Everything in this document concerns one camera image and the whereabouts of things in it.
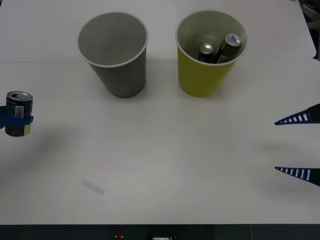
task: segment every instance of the dark green can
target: dark green can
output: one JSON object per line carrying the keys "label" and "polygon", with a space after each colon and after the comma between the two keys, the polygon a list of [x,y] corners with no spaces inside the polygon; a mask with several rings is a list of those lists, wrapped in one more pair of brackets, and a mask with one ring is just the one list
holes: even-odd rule
{"label": "dark green can", "polygon": [[220,44],[218,52],[213,57],[214,64],[223,64],[231,61],[239,51],[242,41],[241,38],[234,33],[225,35]]}

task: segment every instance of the dark floor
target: dark floor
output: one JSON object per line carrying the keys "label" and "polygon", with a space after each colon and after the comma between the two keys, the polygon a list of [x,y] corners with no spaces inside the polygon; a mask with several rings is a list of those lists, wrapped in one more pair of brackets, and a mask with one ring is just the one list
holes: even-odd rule
{"label": "dark floor", "polygon": [[[253,240],[320,240],[320,225],[252,225]],[[16,225],[0,226],[0,240],[251,240],[244,225]]]}

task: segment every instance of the table surface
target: table surface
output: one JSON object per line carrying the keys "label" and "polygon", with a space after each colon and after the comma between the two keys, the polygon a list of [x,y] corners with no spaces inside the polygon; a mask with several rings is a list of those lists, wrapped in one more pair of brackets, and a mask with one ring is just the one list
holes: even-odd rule
{"label": "table surface", "polygon": [[26,137],[0,132],[0,224],[320,224],[317,125],[274,122],[320,102],[320,62],[245,55],[208,98],[177,62],[147,62],[135,97],[85,62],[0,63],[0,96],[34,96]]}
{"label": "table surface", "polygon": [[0,62],[81,61],[81,27],[106,12],[128,12],[147,26],[150,60],[176,60],[175,30],[190,13],[218,10],[246,28],[255,58],[313,58],[316,49],[298,1],[290,0],[5,0]]}

